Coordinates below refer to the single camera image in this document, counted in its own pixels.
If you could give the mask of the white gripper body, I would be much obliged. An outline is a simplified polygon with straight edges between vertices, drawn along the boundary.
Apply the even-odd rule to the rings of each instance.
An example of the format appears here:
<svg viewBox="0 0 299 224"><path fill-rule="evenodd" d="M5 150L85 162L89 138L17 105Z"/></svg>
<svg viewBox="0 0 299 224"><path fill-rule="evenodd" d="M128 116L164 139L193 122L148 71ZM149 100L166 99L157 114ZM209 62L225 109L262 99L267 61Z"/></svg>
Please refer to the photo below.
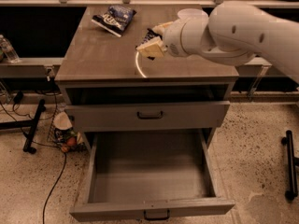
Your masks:
<svg viewBox="0 0 299 224"><path fill-rule="evenodd" d="M188 56L181 42L181 34L185 24L185 20L178 19L176 21L173 21L164 30L163 42L167 48L167 52L173 57Z"/></svg>

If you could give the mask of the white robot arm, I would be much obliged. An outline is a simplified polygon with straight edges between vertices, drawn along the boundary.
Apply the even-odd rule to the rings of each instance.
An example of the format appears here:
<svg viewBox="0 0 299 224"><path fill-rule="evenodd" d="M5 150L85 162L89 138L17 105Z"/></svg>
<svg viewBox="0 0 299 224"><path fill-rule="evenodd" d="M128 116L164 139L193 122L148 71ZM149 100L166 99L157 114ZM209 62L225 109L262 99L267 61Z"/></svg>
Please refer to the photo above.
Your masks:
<svg viewBox="0 0 299 224"><path fill-rule="evenodd" d="M184 8L175 21L149 29L136 51L148 58L199 55L231 66L260 56L299 82L299 23L240 1L224 2L209 14Z"/></svg>

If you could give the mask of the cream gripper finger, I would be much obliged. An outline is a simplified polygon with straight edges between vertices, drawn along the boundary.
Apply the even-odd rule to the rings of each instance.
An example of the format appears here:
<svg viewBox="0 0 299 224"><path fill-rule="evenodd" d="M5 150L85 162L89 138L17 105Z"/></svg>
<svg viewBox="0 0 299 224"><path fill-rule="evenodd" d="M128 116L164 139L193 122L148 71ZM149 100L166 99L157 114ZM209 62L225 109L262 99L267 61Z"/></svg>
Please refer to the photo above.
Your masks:
<svg viewBox="0 0 299 224"><path fill-rule="evenodd" d="M152 28L152 31L153 31L155 34L163 35L165 29L166 29L168 26L170 26L171 24L172 24L171 21L169 21L169 22L165 22L165 23L160 23L160 24L154 26L154 27Z"/></svg>
<svg viewBox="0 0 299 224"><path fill-rule="evenodd" d="M143 42L136 50L147 58L162 58L166 53L165 44L159 36Z"/></svg>

